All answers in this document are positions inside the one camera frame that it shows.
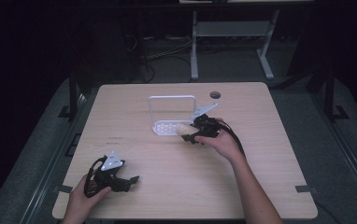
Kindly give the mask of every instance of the floor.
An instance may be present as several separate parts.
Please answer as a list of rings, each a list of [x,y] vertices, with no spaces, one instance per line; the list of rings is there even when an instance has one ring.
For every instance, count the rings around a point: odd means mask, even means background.
[[[264,82],[273,87],[287,79],[295,42],[275,41],[267,54],[276,76],[264,77],[255,49],[259,39],[240,40],[227,46],[219,40],[205,42],[199,54],[197,82]],[[171,42],[146,42],[149,55],[182,45]],[[149,72],[136,77],[133,83],[180,83],[190,81],[189,51],[169,54],[149,61]],[[349,119],[330,122],[322,112],[323,91],[311,94],[306,90],[310,77],[295,82],[284,90],[271,90],[280,118],[292,143],[294,153],[311,187],[319,214],[312,220],[284,220],[285,223],[357,223],[357,179],[345,157],[350,148],[357,158],[357,105],[347,88],[336,81],[335,105],[341,105]],[[98,87],[80,95],[79,112],[72,121],[60,117],[69,105],[68,80],[62,83],[50,100],[0,190],[0,224],[60,223],[51,215],[66,170],[75,153],[75,146],[85,126],[97,95]],[[115,223],[198,223],[196,221],[115,221]],[[237,223],[239,221],[222,221]],[[114,223],[113,220],[88,220],[86,223]]]

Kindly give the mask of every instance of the hand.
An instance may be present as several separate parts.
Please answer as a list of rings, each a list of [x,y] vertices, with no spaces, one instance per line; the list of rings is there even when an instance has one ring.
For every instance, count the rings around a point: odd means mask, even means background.
[[[70,198],[64,214],[63,224],[82,224],[91,213],[93,207],[111,192],[111,188],[106,187],[100,190],[92,198],[86,197],[83,191],[86,176],[87,175],[82,177],[79,184],[70,193]]]
[[[239,146],[237,145],[234,138],[226,132],[225,130],[221,129],[219,135],[217,137],[204,137],[204,136],[196,136],[195,141],[212,146],[216,149],[216,151],[222,155],[228,161],[232,161],[234,158],[241,156],[239,151]]]

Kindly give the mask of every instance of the black cable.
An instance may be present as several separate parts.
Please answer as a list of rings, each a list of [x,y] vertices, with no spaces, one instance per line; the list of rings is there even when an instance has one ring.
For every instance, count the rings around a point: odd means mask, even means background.
[[[146,67],[146,71],[149,72],[149,70],[151,70],[151,77],[149,79],[146,79],[146,76],[145,74],[141,71],[141,69],[139,70],[139,73],[140,73],[140,80],[143,82],[143,83],[150,83],[154,77],[155,77],[155,69],[153,69],[153,67],[149,64],[141,64],[141,65],[144,65]]]
[[[144,57],[140,57],[140,58],[143,59],[143,60],[160,59],[160,58],[163,58],[165,56],[168,56],[168,55],[171,55],[171,54],[174,54],[174,53],[179,53],[179,52],[182,52],[182,51],[188,49],[191,46],[191,43],[192,42],[190,41],[190,42],[186,43],[185,45],[178,46],[178,47],[175,47],[173,49],[169,49],[169,50],[161,52],[161,53],[156,53],[156,54],[153,54],[153,55],[150,55],[150,56],[144,56]]]
[[[231,134],[231,136],[234,138],[234,140],[237,143],[237,146],[239,147],[240,152],[243,154],[243,156],[246,158],[245,155],[245,150],[243,149],[242,143],[240,142],[239,137],[237,137],[237,135],[234,133],[234,131],[231,129],[231,127],[229,127],[229,125],[225,122],[223,122],[224,124],[226,124],[227,126],[224,126],[222,124],[216,124],[216,123],[212,123],[212,122],[202,122],[201,124],[206,124],[206,125],[211,125],[214,127],[217,127],[219,129],[224,129],[226,132],[228,132],[229,134]]]
[[[211,50],[213,45],[215,45],[215,46],[217,46],[219,48],[215,49],[215,50]],[[228,45],[227,44],[220,44],[220,43],[217,43],[215,41],[211,41],[211,40],[205,39],[205,40],[199,42],[199,47],[198,48],[199,49],[197,50],[197,52],[200,53],[200,54],[216,54],[216,53],[220,53],[220,52],[223,52],[223,51],[227,50],[228,49]]]
[[[187,60],[185,60],[185,59],[183,59],[183,58],[181,58],[179,56],[174,56],[174,55],[168,55],[168,56],[164,56],[164,57],[160,57],[160,58],[155,58],[155,59],[151,59],[149,61],[155,61],[155,60],[161,60],[161,59],[167,59],[167,58],[179,59],[179,60],[185,62],[186,64],[188,64],[191,67],[191,64]],[[151,78],[149,80],[146,80],[144,77],[141,77],[140,79],[144,83],[150,83],[153,80],[153,78],[155,77],[155,70],[150,65],[148,65],[148,68],[150,68],[152,70],[152,75],[151,75]]]
[[[93,165],[91,166],[91,168],[89,168],[89,172],[88,172],[88,175],[86,176],[86,181],[85,181],[85,187],[83,189],[83,192],[85,193],[85,195],[89,196],[90,193],[88,191],[88,187],[89,187],[89,183],[91,182],[91,178],[92,178],[92,175],[93,175],[93,168],[94,166],[98,163],[98,162],[103,162],[106,160],[106,157],[103,157],[103,158],[99,158],[97,161],[95,161],[93,163]]]

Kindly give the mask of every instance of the finger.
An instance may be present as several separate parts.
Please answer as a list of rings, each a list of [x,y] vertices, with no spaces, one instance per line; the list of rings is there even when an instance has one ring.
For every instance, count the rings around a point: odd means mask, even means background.
[[[79,184],[77,185],[77,188],[83,188],[84,186],[85,186],[85,182],[86,182],[86,177],[87,177],[88,175],[84,175],[81,179],[80,179],[80,181],[79,181]]]
[[[204,137],[197,135],[194,140],[198,143],[206,144],[206,145],[212,145],[213,141],[215,138],[210,138],[210,137]]]
[[[97,194],[95,194],[91,198],[93,205],[97,204],[102,199],[104,199],[110,192],[111,192],[111,187],[106,187],[101,189]]]

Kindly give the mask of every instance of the small object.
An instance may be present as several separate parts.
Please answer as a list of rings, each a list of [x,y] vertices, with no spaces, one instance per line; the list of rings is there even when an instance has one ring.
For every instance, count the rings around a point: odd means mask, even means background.
[[[191,124],[190,120],[157,120],[152,129],[160,136],[178,135],[178,128],[181,123]]]
[[[102,162],[95,174],[93,179],[93,167],[98,163]],[[117,177],[118,171],[123,167],[125,161],[121,160],[114,151],[111,152],[110,157],[104,156],[99,158],[94,162],[92,167],[89,169],[88,176],[86,178],[84,193],[88,198],[91,198],[97,194],[101,189],[105,187],[111,187],[114,192],[128,192],[132,185],[137,183],[140,176],[134,176],[129,180],[120,179]]]
[[[190,124],[180,123],[178,125],[177,135],[193,134],[197,132],[199,132],[199,130],[191,126]]]
[[[217,103],[213,103],[211,105],[205,105],[202,107],[197,107],[195,109],[195,112],[193,112],[193,114],[191,115],[191,119],[196,119],[204,114],[206,114],[209,110],[211,110],[212,108],[216,107],[218,104]]]
[[[123,166],[123,162],[120,157],[114,151],[107,157],[106,162],[103,164],[101,170],[106,171],[116,167]]]
[[[240,152],[245,156],[245,151],[243,150],[242,144],[240,143],[239,138],[236,136],[234,131],[231,129],[231,127],[223,122],[223,121],[218,121],[214,118],[209,118],[207,114],[202,114],[201,116],[197,117],[194,121],[193,124],[191,124],[192,127],[197,129],[197,132],[191,133],[191,134],[183,134],[181,137],[184,139],[186,142],[191,142],[192,144],[196,144],[198,142],[195,141],[196,136],[205,136],[205,137],[217,137],[220,133],[220,130],[223,129],[231,136],[234,138],[234,140],[237,143],[237,146],[239,147]]]

